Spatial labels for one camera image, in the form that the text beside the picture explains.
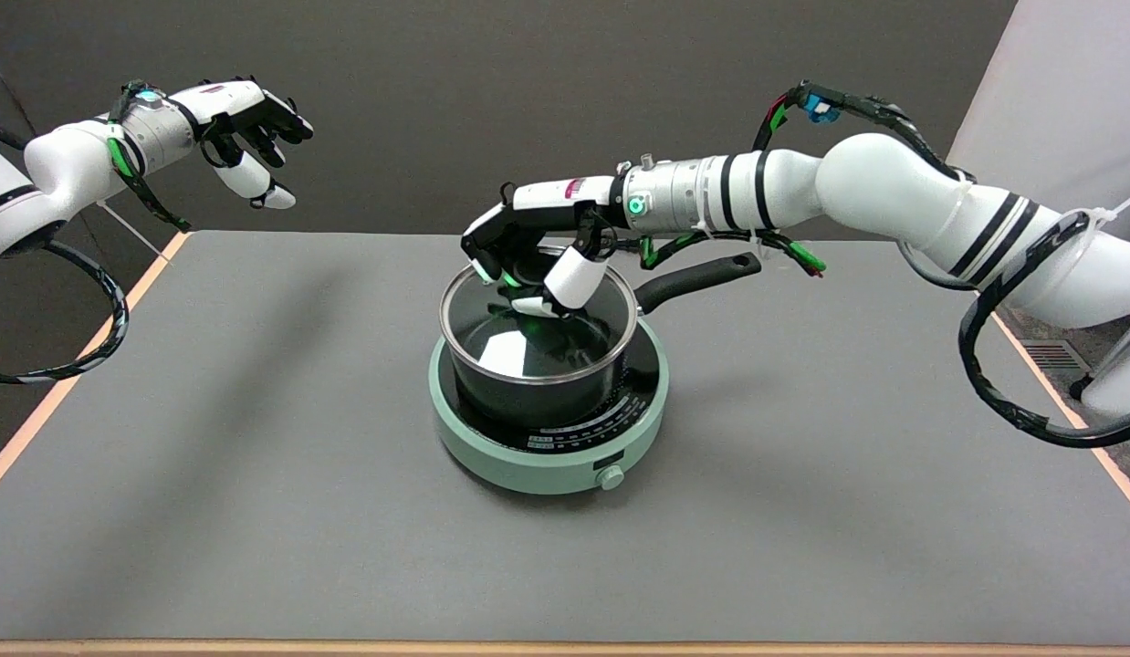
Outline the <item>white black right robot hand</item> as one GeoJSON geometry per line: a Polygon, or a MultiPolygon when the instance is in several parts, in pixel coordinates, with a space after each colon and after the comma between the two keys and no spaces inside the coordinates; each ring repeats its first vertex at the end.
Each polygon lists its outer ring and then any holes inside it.
{"type": "Polygon", "coordinates": [[[461,237],[461,249],[483,283],[511,287],[508,303],[522,315],[567,318],[589,302],[603,280],[603,234],[615,227],[616,176],[579,176],[557,182],[501,187],[501,204],[478,216],[461,237]],[[516,266],[539,253],[541,237],[572,232],[570,248],[540,282],[520,284],[516,266]]]}

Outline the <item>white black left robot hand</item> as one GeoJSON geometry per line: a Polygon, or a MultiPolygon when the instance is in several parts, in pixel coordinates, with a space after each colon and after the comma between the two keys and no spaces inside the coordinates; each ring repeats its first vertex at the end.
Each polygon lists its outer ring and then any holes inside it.
{"type": "Polygon", "coordinates": [[[281,100],[252,78],[199,84],[167,97],[189,121],[203,158],[220,182],[253,209],[285,211],[297,204],[269,168],[285,166],[278,141],[301,144],[313,126],[293,100],[281,100]]]}

